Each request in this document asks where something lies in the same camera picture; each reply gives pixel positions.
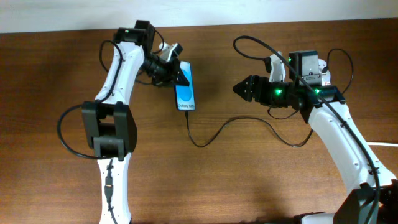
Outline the blue Samsung Galaxy smartphone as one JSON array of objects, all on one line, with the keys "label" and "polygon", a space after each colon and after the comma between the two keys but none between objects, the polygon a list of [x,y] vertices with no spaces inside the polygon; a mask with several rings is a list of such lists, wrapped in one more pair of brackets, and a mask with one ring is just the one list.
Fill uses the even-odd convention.
[{"label": "blue Samsung Galaxy smartphone", "polygon": [[176,107],[181,111],[195,110],[195,95],[193,91],[192,68],[189,62],[182,61],[180,68],[189,81],[189,86],[175,86]]}]

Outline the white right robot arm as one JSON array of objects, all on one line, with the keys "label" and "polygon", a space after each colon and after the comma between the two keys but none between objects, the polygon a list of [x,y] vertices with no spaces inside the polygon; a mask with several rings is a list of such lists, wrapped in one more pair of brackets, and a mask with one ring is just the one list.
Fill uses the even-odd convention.
[{"label": "white right robot arm", "polygon": [[372,152],[355,126],[345,98],[327,84],[328,72],[315,50],[289,53],[290,83],[279,54],[265,58],[269,77],[250,75],[233,91],[271,108],[291,106],[328,149],[347,198],[335,213],[296,215],[294,223],[397,223],[397,177]]}]

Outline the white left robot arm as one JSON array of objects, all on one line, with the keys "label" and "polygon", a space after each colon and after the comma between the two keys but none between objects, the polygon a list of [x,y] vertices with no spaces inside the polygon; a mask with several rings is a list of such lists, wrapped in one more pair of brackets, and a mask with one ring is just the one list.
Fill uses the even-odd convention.
[{"label": "white left robot arm", "polygon": [[133,28],[113,35],[114,56],[106,81],[94,101],[81,107],[88,146],[94,151],[101,174],[100,223],[131,223],[128,203],[128,168],[137,144],[137,126],[130,99],[139,71],[156,87],[189,86],[192,81],[181,68],[179,44],[162,54],[152,51],[155,27],[138,20]]}]

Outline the white power extension socket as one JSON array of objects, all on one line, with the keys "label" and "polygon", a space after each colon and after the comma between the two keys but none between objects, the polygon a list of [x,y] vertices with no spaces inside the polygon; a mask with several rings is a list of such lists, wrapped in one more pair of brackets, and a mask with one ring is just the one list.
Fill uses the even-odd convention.
[{"label": "white power extension socket", "polygon": [[319,67],[319,72],[322,75],[322,86],[330,85],[331,84],[331,73],[329,69],[326,69],[324,72],[325,67],[327,66],[326,61],[319,59],[318,60],[318,67]]}]

